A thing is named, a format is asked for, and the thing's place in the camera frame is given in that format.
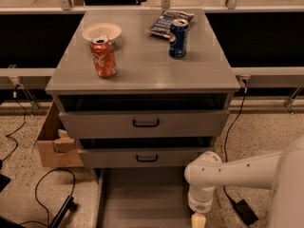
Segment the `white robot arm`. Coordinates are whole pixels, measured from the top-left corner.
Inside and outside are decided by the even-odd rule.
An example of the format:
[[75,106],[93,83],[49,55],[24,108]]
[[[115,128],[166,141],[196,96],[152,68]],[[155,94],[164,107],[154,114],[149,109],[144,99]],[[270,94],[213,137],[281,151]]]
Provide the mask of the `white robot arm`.
[[184,177],[192,228],[205,228],[218,186],[271,189],[268,228],[304,228],[304,137],[282,151],[237,161],[207,151],[186,166]]

